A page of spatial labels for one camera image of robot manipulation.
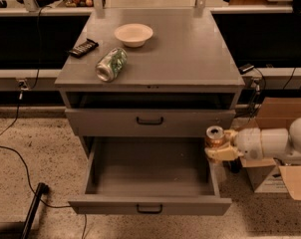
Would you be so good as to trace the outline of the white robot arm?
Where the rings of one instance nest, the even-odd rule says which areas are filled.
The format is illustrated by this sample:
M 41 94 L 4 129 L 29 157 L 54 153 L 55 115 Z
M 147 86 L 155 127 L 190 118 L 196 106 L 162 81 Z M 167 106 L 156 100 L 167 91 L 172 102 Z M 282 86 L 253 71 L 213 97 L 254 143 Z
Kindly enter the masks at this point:
M 211 126 L 206 131 L 205 153 L 218 161 L 276 158 L 287 162 L 301 162 L 301 118 L 288 128 L 247 127 L 225 130 Z

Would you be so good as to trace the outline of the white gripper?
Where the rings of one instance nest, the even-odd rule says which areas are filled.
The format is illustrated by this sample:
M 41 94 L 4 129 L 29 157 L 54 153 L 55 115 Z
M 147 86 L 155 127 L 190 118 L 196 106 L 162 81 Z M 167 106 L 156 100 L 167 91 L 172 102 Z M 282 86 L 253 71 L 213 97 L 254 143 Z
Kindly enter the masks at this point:
M 204 150 L 209 159 L 233 161 L 242 155 L 248 160 L 262 158 L 261 130 L 258 127 L 245 128 L 240 132 L 226 129 L 224 134 L 226 141 L 231 145 L 206 147 Z

